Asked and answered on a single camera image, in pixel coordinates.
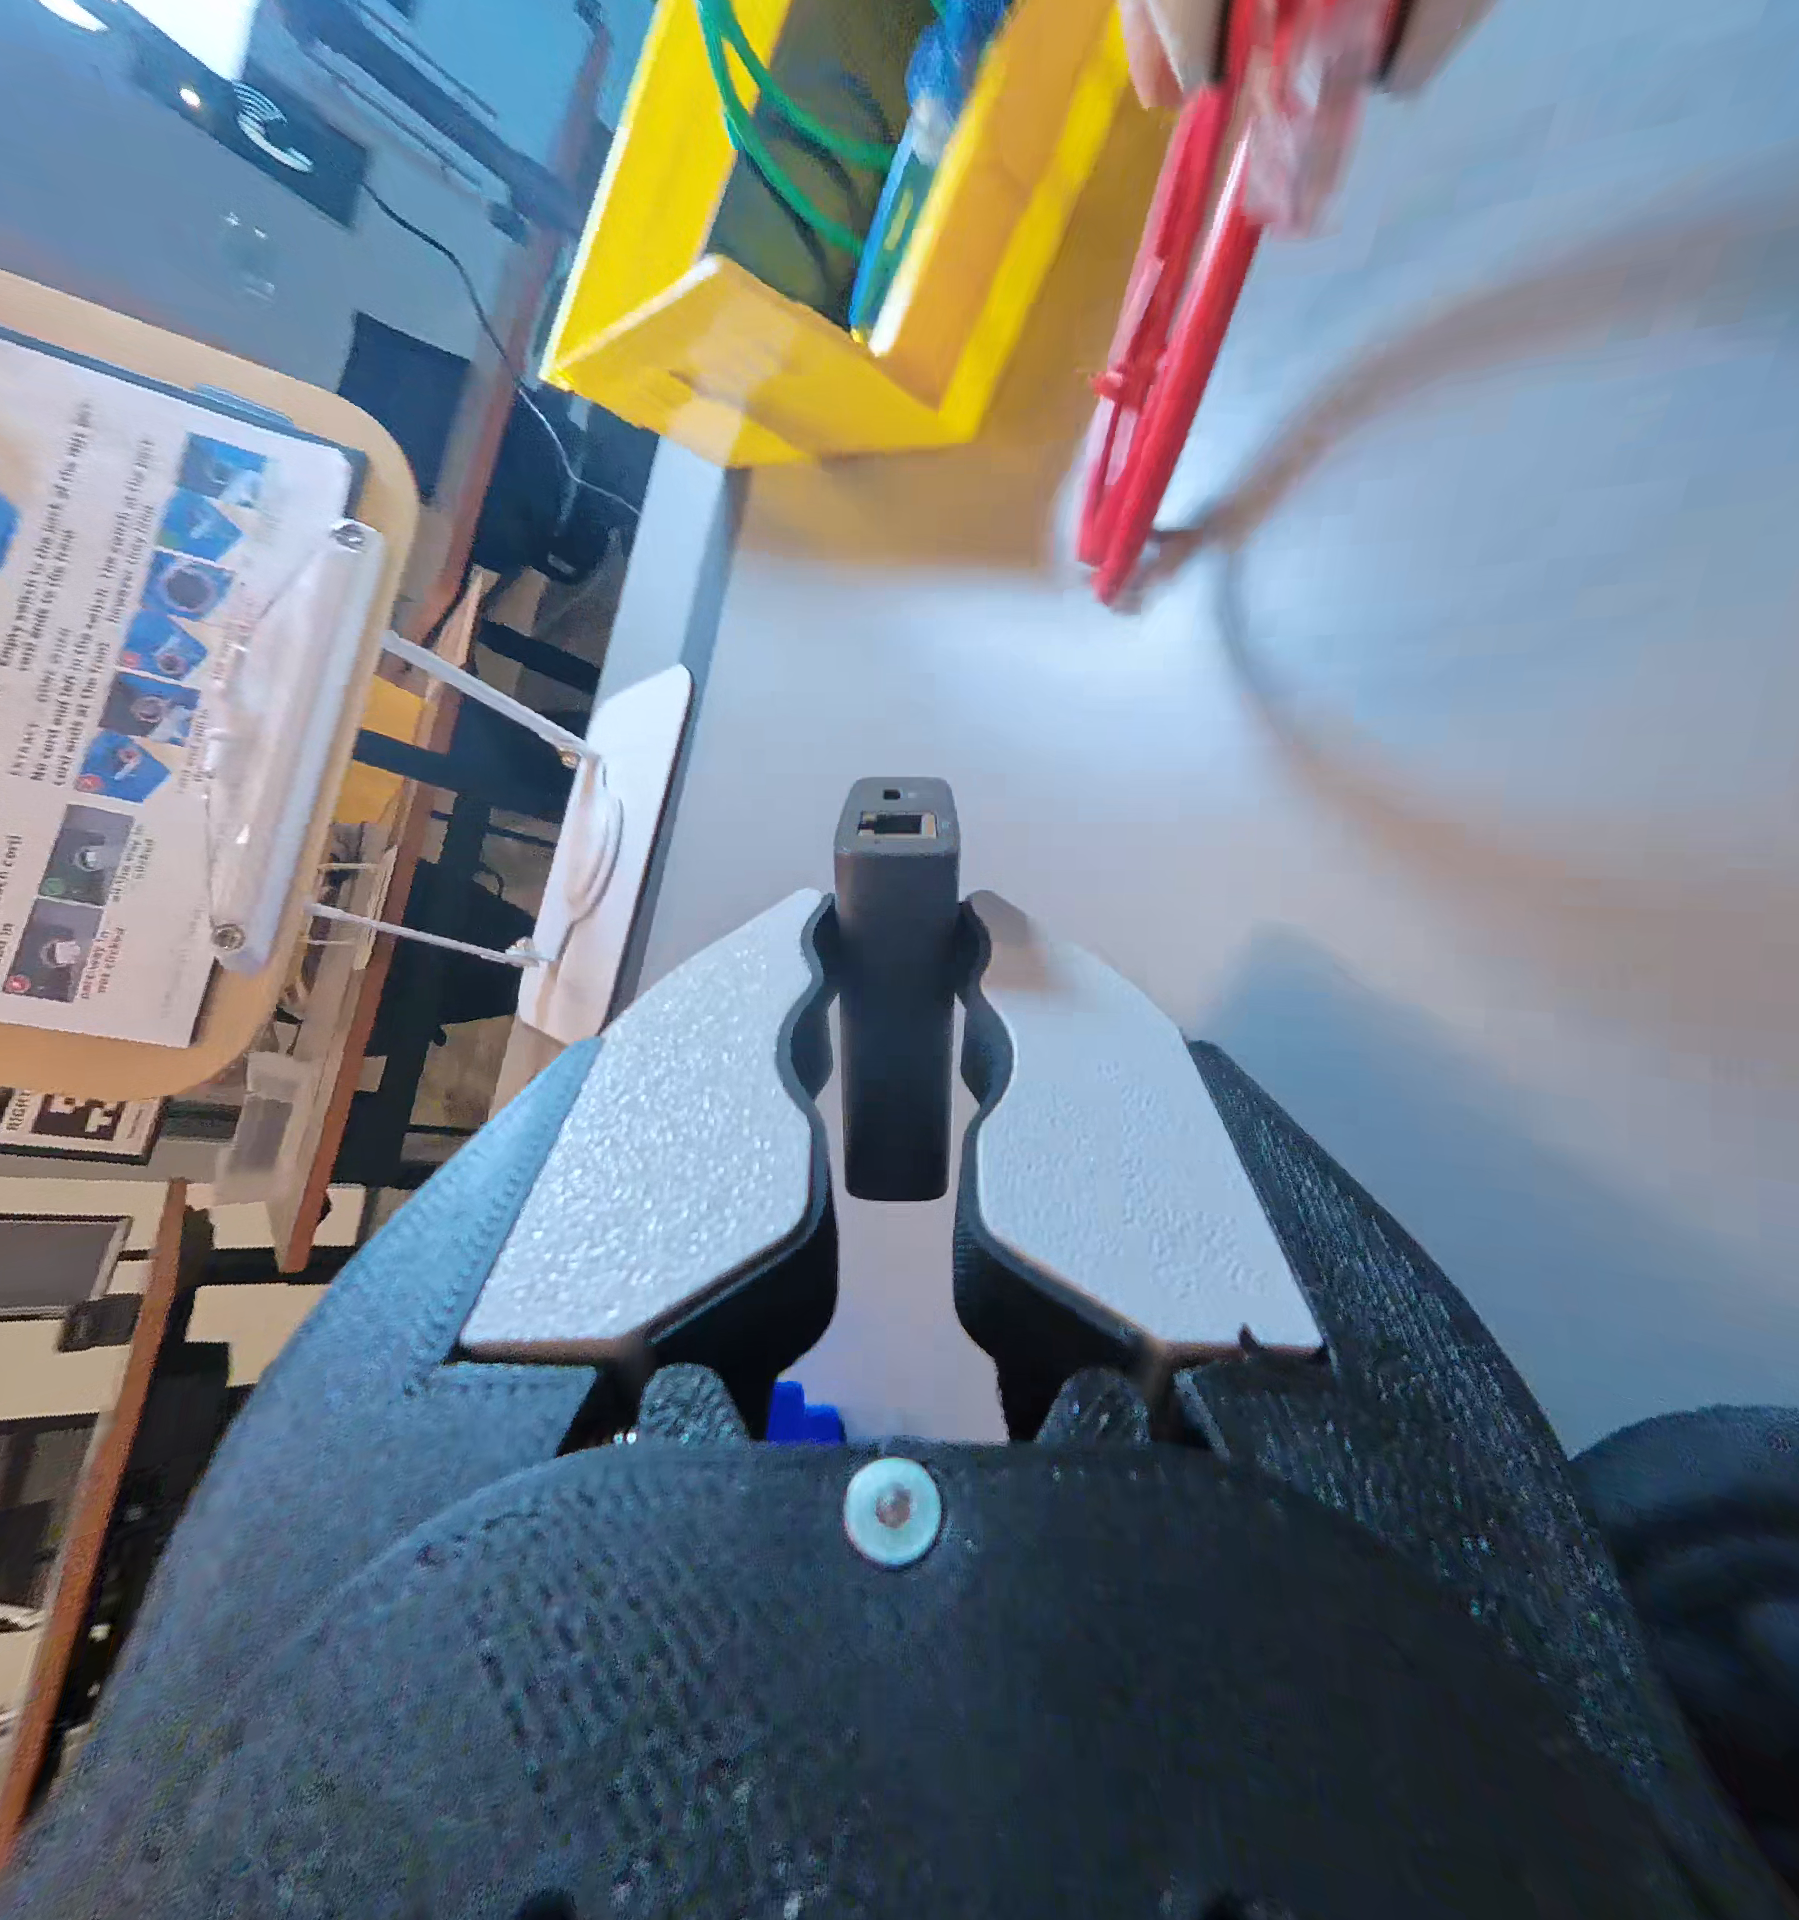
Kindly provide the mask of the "black phone icon sign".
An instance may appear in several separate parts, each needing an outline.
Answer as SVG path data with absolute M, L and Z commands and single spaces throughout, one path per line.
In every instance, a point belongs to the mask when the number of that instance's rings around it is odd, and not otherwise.
M 358 222 L 370 152 L 264 69 L 197 84 L 203 124 L 239 161 L 337 225 Z

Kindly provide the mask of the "black ethernet port adapter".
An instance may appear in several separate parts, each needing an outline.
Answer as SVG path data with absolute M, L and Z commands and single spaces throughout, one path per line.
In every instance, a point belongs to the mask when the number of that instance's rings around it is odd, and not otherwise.
M 947 781 L 852 781 L 834 827 L 844 1185 L 923 1203 L 947 1185 L 959 826 Z

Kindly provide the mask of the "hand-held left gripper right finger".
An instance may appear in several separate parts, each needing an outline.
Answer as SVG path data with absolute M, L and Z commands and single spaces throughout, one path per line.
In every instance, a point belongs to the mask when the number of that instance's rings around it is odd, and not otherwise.
M 959 1222 L 1007 1301 L 1137 1366 L 1314 1355 L 1319 1319 L 1187 1036 L 998 894 L 964 903 Z

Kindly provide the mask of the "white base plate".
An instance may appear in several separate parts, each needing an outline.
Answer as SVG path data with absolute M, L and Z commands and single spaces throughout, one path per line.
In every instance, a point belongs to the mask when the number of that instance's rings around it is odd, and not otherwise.
M 612 1017 L 691 695 L 689 666 L 668 663 L 591 716 L 518 985 L 518 1017 L 555 1042 Z

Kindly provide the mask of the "black square box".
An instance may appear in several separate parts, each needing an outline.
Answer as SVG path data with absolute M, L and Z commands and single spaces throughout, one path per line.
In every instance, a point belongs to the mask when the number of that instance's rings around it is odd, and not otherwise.
M 462 355 L 358 309 L 337 395 L 379 420 L 412 470 L 431 470 L 454 429 L 464 368 Z

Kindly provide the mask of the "small yellow box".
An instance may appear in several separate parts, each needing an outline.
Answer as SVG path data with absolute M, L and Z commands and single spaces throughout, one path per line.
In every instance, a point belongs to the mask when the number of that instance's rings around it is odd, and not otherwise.
M 385 735 L 395 747 L 407 747 L 407 745 L 418 745 L 424 726 L 427 726 L 427 698 L 407 686 L 395 686 L 385 677 L 376 677 L 364 707 L 364 725 L 354 738 L 354 753 L 346 766 L 346 775 L 337 792 L 333 821 L 385 826 L 385 818 L 401 802 L 406 777 L 364 760 L 364 747 L 370 745 L 367 733 Z

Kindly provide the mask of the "dark cloth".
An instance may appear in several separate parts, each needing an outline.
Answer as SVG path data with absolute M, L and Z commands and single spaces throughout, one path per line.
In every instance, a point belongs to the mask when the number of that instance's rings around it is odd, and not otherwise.
M 1693 1746 L 1799 1899 L 1799 1407 L 1663 1412 L 1572 1473 Z

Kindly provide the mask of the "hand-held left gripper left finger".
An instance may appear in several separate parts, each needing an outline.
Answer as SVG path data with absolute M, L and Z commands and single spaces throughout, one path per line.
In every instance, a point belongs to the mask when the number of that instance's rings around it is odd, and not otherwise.
M 468 1355 L 646 1366 L 820 1225 L 831 906 L 794 891 L 598 1035 L 462 1322 Z

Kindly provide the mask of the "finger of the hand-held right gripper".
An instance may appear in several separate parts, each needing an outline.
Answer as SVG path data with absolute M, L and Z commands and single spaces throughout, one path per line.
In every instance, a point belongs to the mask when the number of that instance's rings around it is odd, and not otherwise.
M 1119 2 L 1132 94 L 1178 110 L 1226 73 L 1231 2 Z
M 1460 40 L 1492 13 L 1492 8 L 1492 0 L 1389 2 L 1371 87 L 1389 94 L 1422 91 L 1450 64 Z

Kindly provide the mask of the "yellow plastic bin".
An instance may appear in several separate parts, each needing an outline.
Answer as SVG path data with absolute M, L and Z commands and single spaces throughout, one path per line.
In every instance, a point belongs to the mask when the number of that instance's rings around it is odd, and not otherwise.
M 659 2 L 542 376 L 721 467 L 977 434 L 1123 98 L 1111 2 L 1013 2 L 865 332 L 713 246 L 735 155 L 691 2 Z

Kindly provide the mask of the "clear acrylic plate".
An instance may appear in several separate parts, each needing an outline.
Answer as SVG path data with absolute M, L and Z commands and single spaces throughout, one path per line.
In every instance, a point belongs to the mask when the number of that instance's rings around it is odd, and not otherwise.
M 385 541 L 361 519 L 318 529 L 228 640 L 203 701 L 203 860 L 213 963 L 263 970 L 295 897 L 354 666 L 376 634 Z

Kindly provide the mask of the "thin metal rod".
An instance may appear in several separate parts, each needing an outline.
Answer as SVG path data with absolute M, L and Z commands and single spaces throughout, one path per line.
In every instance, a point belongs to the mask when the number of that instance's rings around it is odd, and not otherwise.
M 547 716 L 537 711 L 533 707 L 524 707 L 521 701 L 479 681 L 473 672 L 462 669 L 451 659 L 440 659 L 434 650 L 413 643 L 389 629 L 382 632 L 379 646 L 382 646 L 382 656 L 418 669 L 419 677 L 437 686 L 454 687 L 456 695 L 473 701 L 476 707 L 491 708 L 512 726 L 521 726 L 524 733 L 550 745 L 550 751 L 562 760 L 562 766 L 576 768 L 582 762 L 598 760 L 597 747 L 585 735 L 555 725 Z
M 385 938 L 406 942 L 406 945 L 424 945 L 424 948 L 448 950 L 454 956 L 471 956 L 476 963 L 491 963 L 491 966 L 500 966 L 500 969 L 524 970 L 524 969 L 547 969 L 547 966 L 555 966 L 555 960 L 545 956 L 530 942 L 509 942 L 507 948 L 486 948 L 486 945 L 462 942 L 462 938 L 440 935 L 440 933 L 431 933 L 431 929 L 418 929 L 412 923 L 376 920 L 370 915 L 358 915 L 351 908 L 339 908 L 333 903 L 318 903 L 318 899 L 306 903 L 306 918 L 318 920 L 318 923 L 361 929 L 361 933 L 370 933 L 376 938 L 385 935 Z

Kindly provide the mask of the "black white marker tag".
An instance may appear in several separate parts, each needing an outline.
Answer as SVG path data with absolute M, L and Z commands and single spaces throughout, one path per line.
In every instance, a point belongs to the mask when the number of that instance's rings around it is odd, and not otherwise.
M 0 1155 L 149 1166 L 170 1099 L 0 1090 Z

